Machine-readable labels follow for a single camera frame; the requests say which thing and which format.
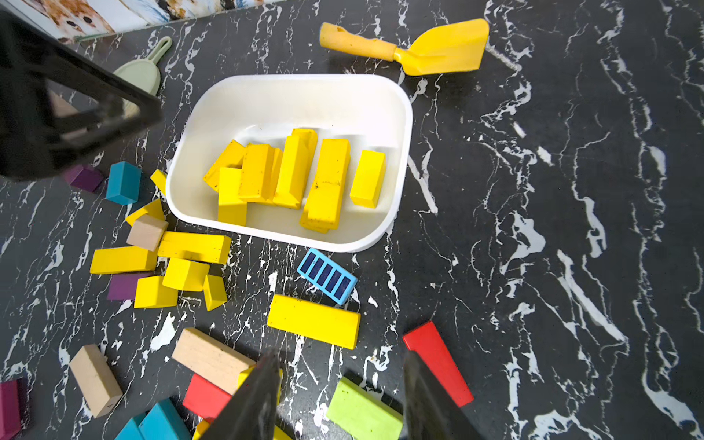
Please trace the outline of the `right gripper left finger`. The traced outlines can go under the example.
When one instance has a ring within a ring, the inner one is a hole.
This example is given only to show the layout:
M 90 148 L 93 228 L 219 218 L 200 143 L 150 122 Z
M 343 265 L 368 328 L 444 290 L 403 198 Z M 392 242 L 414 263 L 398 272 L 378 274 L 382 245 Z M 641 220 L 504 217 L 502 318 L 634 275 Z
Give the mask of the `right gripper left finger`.
M 278 356 L 263 355 L 202 439 L 273 439 L 279 371 Z

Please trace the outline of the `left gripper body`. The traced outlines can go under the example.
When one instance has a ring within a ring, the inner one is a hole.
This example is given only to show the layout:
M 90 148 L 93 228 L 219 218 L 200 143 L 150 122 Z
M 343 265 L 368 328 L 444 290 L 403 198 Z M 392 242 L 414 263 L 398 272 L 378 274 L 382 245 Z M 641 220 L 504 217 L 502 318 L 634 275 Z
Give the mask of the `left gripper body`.
M 50 83 L 93 98 L 96 108 L 60 114 Z M 2 176 L 17 182 L 57 176 L 161 119 L 156 97 L 2 11 Z

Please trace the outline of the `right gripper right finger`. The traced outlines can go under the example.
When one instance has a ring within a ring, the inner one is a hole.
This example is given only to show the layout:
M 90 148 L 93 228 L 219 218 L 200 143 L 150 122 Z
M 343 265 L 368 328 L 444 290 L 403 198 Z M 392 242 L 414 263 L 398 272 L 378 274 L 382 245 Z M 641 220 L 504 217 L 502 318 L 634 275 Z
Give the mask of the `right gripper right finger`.
M 416 352 L 406 354 L 403 375 L 405 439 L 482 439 Z

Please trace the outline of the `white plastic bin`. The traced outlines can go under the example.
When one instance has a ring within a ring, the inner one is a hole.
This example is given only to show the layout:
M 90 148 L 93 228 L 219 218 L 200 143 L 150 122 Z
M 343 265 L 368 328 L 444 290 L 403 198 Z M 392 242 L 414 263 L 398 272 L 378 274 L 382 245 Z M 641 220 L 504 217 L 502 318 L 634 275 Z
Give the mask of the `white plastic bin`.
M 281 241 L 335 253 L 374 246 L 392 226 L 402 200 L 414 123 L 410 99 L 396 82 L 373 74 L 274 74 L 225 78 L 198 100 L 185 124 L 167 176 L 167 202 L 192 225 Z M 302 213 L 270 205 L 249 209 L 247 225 L 217 219 L 217 194 L 206 172 L 236 140 L 283 149 L 295 128 L 319 139 L 347 139 L 350 187 L 364 150 L 386 156 L 379 204 L 354 205 L 346 197 L 338 229 L 320 234 L 300 224 Z

